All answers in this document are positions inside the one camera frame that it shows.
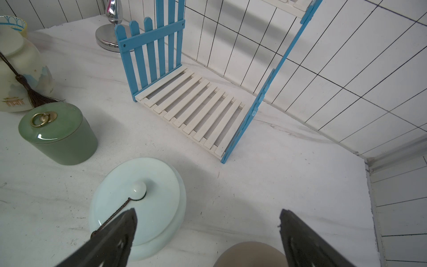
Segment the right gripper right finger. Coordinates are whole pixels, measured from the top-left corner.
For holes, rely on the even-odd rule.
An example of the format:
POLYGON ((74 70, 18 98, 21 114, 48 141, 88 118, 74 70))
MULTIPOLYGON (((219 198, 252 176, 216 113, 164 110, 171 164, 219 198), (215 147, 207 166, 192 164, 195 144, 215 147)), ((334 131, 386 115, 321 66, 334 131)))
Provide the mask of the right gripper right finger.
POLYGON ((354 266, 290 210, 281 211, 280 235, 290 267, 354 266))

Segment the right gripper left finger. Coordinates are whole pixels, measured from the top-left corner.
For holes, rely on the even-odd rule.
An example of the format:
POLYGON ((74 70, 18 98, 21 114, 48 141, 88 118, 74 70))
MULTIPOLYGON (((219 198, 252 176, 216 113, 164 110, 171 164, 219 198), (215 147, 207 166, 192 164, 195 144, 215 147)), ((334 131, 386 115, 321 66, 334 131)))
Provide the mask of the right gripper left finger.
POLYGON ((137 228, 134 208, 118 215, 59 267, 125 267, 137 228))

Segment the brown ceramic tea canister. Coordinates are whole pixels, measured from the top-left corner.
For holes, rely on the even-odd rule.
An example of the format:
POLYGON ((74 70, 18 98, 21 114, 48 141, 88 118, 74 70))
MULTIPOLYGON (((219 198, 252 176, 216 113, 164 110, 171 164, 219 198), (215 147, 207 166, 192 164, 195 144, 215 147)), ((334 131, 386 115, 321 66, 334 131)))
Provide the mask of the brown ceramic tea canister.
POLYGON ((215 267, 288 267, 286 256, 265 243, 238 243, 218 258, 215 267))

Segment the light blue tea canister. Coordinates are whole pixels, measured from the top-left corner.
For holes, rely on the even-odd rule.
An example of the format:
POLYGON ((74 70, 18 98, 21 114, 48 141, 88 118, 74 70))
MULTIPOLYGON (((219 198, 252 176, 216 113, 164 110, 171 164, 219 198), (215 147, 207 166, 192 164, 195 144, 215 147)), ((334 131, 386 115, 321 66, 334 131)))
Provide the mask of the light blue tea canister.
POLYGON ((156 158, 136 158, 114 168, 93 195, 90 231, 129 209, 137 216, 129 259, 145 260, 161 251, 183 223, 186 189, 181 175, 156 158))

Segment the green ceramic tea canister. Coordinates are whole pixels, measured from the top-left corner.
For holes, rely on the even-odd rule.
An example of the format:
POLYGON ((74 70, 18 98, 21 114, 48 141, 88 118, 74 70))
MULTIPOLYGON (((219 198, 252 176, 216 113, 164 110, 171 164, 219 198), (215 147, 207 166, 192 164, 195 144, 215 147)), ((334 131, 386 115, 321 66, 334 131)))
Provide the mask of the green ceramic tea canister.
POLYGON ((48 103, 24 115, 20 135, 61 165, 77 165, 97 150, 98 141, 82 111, 65 102, 48 103))

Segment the cream ceramic tea canister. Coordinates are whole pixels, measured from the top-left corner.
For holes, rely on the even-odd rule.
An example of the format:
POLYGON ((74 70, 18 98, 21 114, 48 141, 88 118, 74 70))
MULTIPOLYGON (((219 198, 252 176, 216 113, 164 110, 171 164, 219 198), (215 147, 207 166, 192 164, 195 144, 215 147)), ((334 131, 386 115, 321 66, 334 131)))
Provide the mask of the cream ceramic tea canister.
POLYGON ((28 89, 53 99, 54 80, 39 50, 10 26, 1 26, 1 111, 33 109, 28 89))

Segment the blue white wooden shelf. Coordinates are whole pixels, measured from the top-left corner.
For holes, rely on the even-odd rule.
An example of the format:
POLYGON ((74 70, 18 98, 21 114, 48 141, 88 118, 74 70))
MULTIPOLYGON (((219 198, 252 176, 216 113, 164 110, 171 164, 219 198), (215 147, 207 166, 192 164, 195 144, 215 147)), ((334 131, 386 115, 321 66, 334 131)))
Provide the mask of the blue white wooden shelf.
POLYGON ((324 1, 153 1, 116 24, 132 99, 222 163, 301 69, 292 50, 324 1))

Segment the chrome glass holder stand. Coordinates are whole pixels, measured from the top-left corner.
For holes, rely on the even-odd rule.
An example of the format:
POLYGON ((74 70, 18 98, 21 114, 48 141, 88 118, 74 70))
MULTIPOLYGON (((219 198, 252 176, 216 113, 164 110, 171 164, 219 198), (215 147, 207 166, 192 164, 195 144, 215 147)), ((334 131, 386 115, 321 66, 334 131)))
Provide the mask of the chrome glass holder stand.
POLYGON ((119 46, 115 35, 115 26, 122 25, 126 34, 131 34, 128 23, 122 24, 123 8, 120 0, 110 0, 106 3, 105 15, 109 20, 109 24, 105 24, 96 30, 95 38, 97 44, 108 51, 119 53, 119 46))

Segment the yellow blue patterned bowl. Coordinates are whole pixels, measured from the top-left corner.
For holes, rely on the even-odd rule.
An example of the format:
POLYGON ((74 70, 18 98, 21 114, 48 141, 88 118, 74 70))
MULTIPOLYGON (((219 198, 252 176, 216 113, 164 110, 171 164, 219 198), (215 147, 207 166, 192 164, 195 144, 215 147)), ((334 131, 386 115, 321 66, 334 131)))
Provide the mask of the yellow blue patterned bowl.
POLYGON ((21 18, 2 14, 0 15, 0 24, 18 31, 24 38, 28 37, 28 24, 21 18))

